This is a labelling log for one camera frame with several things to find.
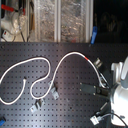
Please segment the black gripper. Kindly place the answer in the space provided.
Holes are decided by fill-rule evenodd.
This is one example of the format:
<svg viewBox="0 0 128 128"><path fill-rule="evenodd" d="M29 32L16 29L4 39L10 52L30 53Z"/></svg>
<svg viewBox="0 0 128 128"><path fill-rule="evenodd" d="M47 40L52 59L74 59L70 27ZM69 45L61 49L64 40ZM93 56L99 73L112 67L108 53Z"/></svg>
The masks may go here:
<svg viewBox="0 0 128 128"><path fill-rule="evenodd" d="M99 86L95 86L95 85L81 83L80 89L84 93L93 94L94 96L98 96L98 97L102 97L102 98L108 98L110 95L110 91L108 89L105 89L105 88L99 87Z"/></svg>

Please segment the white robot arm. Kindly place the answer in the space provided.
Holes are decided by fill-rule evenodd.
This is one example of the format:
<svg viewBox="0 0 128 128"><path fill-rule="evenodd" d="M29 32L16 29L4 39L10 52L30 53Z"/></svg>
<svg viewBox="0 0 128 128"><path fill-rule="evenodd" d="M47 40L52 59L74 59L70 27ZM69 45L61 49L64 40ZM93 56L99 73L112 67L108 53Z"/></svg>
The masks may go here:
<svg viewBox="0 0 128 128"><path fill-rule="evenodd" d="M107 102L96 112L90 121L97 125L105 117L116 126L128 128L128 56L124 62L112 63L113 82L108 83L105 76L108 74L100 59L94 63L88 62L94 68L99 85L80 84L80 89L88 94L107 99Z"/></svg>

